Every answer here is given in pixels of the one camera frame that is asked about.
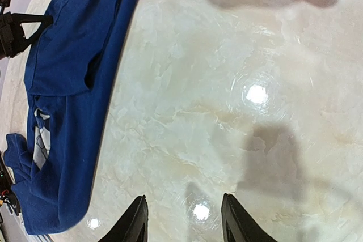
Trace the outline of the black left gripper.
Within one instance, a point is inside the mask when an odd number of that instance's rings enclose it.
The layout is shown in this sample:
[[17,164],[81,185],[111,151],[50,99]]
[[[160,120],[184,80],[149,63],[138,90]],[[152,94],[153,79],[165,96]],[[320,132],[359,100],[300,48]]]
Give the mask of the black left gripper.
[[[30,37],[26,37],[22,24],[40,23],[41,25]],[[49,15],[19,14],[7,12],[1,15],[1,59],[14,58],[35,43],[47,26],[53,23]]]

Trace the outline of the navy blue Mickey t-shirt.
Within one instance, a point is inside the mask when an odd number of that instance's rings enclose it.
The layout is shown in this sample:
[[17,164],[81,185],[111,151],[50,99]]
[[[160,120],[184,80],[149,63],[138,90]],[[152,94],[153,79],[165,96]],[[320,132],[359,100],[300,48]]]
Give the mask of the navy blue Mickey t-shirt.
[[8,134],[29,235],[60,233],[87,213],[121,49],[138,0],[51,0],[53,24],[31,46],[24,72],[27,134]]

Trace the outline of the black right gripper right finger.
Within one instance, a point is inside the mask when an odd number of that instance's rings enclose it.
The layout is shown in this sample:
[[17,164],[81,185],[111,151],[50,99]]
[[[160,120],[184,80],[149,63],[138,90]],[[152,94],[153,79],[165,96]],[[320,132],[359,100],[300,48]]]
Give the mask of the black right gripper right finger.
[[274,242],[232,194],[223,195],[221,214],[224,241]]

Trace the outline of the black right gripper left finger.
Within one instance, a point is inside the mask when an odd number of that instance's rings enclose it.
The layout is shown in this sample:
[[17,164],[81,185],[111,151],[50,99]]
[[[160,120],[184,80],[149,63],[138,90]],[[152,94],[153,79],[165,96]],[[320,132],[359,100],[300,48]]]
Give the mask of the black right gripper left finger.
[[147,242],[148,205],[146,196],[138,196],[99,242]]

